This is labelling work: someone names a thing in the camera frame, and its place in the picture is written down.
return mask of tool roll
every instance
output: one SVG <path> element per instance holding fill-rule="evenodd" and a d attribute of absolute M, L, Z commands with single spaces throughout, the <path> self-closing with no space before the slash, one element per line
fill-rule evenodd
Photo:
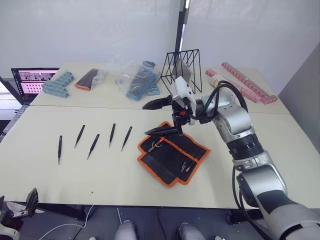
<path fill-rule="evenodd" d="M 163 122 L 160 128 L 171 127 Z M 154 177 L 167 187 L 177 182 L 187 185 L 210 149 L 195 142 L 189 135 L 148 136 L 138 145 L 141 163 Z"/>

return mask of wire basket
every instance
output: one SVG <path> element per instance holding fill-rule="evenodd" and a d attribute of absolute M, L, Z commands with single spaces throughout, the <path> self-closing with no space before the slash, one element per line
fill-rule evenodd
<path fill-rule="evenodd" d="M 160 78 L 170 94 L 169 85 L 180 76 L 189 84 L 194 94 L 196 89 L 202 93 L 199 49 L 168 52 L 166 54 Z"/>

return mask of pink plastic parts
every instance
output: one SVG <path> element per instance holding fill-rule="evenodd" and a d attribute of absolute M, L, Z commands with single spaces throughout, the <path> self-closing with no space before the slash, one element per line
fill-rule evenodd
<path fill-rule="evenodd" d="M 222 67 L 225 68 L 229 73 L 235 76 L 240 82 L 246 85 L 249 89 L 251 89 L 254 93 L 261 97 L 261 102 L 263 104 L 270 104 L 278 100 L 276 95 L 269 95 L 262 88 L 260 88 L 257 84 L 255 84 L 252 80 L 250 80 L 243 73 L 238 71 L 235 67 L 227 62 L 223 62 Z"/>
<path fill-rule="evenodd" d="M 213 77 L 214 75 L 217 74 L 217 72 L 209 68 L 205 71 L 205 74 L 208 75 L 209 77 Z M 251 92 L 251 91 L 243 88 L 239 84 L 235 83 L 234 81 L 232 81 L 224 76 L 223 76 L 223 78 L 225 78 L 228 82 L 232 83 L 239 90 L 239 92 L 242 94 L 242 96 L 244 96 L 245 98 L 251 100 L 254 103 L 258 103 L 261 101 L 262 98 L 260 96 L 258 96 L 257 94 L 255 94 L 254 92 Z"/>

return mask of laptop screen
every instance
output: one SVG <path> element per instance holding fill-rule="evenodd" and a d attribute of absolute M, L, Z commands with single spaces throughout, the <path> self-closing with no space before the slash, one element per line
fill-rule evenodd
<path fill-rule="evenodd" d="M 41 85 L 50 80 L 59 68 L 11 68 L 22 100 L 28 104 L 42 91 Z"/>

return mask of gray pants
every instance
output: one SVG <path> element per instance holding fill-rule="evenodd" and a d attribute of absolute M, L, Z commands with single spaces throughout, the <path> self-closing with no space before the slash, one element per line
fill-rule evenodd
<path fill-rule="evenodd" d="M 189 223 L 182 223 L 179 227 L 182 240 L 206 240 L 202 233 Z M 124 221 L 117 229 L 114 240 L 138 240 L 136 226 L 130 221 Z"/>

